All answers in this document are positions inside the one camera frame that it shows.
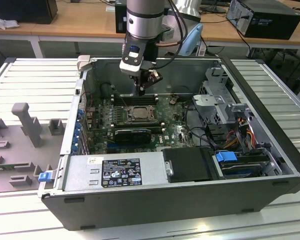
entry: wooden table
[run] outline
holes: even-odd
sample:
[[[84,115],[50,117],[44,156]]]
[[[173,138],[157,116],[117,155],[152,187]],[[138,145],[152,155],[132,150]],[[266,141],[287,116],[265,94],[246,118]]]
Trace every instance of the wooden table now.
[[[281,0],[290,7],[300,2]],[[51,24],[20,23],[14,29],[0,29],[0,39],[30,41],[37,58],[43,58],[40,41],[122,43],[124,34],[116,33],[115,13],[103,3],[57,2],[58,12]],[[225,17],[202,16],[203,22],[219,22]],[[229,22],[204,23],[202,36],[208,46],[247,47]],[[246,38],[252,48],[300,49],[300,24],[290,40]]]
[[[300,2],[280,0],[280,2],[293,8],[300,8]],[[205,14],[201,17],[202,22],[220,22],[225,20],[222,14]],[[231,46],[246,47],[247,45],[239,37],[236,28],[228,21],[221,23],[204,23],[202,37],[209,46]],[[274,49],[300,49],[300,23],[289,40],[266,39],[266,38],[244,38],[252,48],[274,48]]]

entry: floor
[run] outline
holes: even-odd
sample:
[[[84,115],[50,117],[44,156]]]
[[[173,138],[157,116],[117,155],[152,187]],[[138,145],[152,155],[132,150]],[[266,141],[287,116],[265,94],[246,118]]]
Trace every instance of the floor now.
[[[57,41],[44,41],[41,42],[41,48],[45,53],[46,58],[76,58],[78,55],[75,52],[75,47],[73,42],[57,42]],[[90,43],[90,42],[80,42],[79,48],[81,55],[91,55],[94,57],[113,57],[120,56],[122,51],[121,43]],[[209,51],[212,53],[218,53],[222,50],[222,47],[209,47]],[[21,40],[0,40],[0,51],[5,57],[15,57],[15,58],[34,58],[35,55],[32,51],[32,47],[28,41]],[[254,54],[254,58],[264,59],[270,53],[270,49],[263,49]],[[225,47],[219,56],[229,57],[231,59],[246,59],[247,49],[242,47]],[[4,62],[4,57],[0,55],[0,66]],[[285,61],[282,62],[283,55],[281,53],[277,54],[271,64],[269,65],[272,70],[282,79],[285,80],[296,65],[299,60],[287,55]],[[300,66],[295,71],[293,76],[289,81],[289,86],[294,86],[294,79],[300,77]],[[300,82],[298,82],[297,87],[294,86],[293,90],[298,93],[300,90]]]

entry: motherboard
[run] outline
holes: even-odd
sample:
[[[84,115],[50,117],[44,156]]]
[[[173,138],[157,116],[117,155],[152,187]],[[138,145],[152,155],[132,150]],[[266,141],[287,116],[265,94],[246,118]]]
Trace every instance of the motherboard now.
[[[114,94],[103,99],[89,111],[90,152],[138,153],[194,147],[185,126],[188,103],[174,95]]]

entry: computer tower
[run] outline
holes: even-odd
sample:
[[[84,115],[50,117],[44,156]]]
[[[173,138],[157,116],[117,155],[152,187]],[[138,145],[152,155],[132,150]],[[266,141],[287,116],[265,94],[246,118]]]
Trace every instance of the computer tower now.
[[[288,40],[300,13],[275,0],[232,0],[226,18],[246,38]]]
[[[58,11],[56,0],[0,0],[0,19],[50,24]]]

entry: warning label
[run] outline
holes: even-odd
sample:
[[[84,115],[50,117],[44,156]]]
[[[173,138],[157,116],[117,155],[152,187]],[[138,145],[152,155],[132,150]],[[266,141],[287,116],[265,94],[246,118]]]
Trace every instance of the warning label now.
[[[119,159],[102,161],[104,188],[142,185],[140,159]]]

